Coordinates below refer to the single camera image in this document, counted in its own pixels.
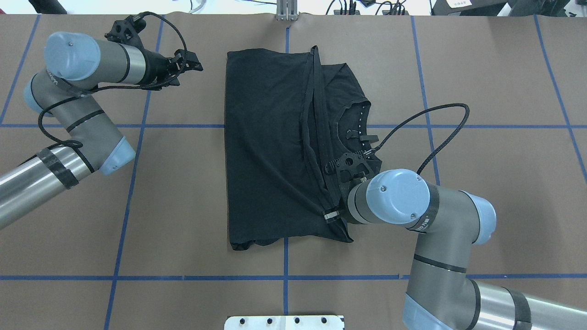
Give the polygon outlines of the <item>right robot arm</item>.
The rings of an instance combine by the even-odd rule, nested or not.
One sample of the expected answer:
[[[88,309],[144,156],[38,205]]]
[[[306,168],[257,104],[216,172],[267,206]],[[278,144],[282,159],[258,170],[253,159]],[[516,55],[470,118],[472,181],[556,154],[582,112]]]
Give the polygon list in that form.
[[[359,224],[395,224],[418,238],[402,321],[409,330],[584,330],[586,311],[467,278],[471,249],[488,242],[497,216],[486,199],[427,182],[408,169],[337,182]]]

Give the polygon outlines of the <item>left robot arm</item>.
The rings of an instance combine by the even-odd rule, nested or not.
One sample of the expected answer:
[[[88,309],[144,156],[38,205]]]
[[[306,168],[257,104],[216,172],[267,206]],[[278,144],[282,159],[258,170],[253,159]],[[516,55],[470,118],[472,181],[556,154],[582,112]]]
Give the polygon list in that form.
[[[27,83],[23,98],[38,113],[37,124],[53,144],[1,178],[1,228],[95,171],[110,175],[136,152],[94,94],[110,88],[160,90],[179,86],[178,76],[202,71],[194,52],[178,49],[167,58],[146,49],[130,28],[103,40],[83,33],[55,32],[44,47],[45,67]]]

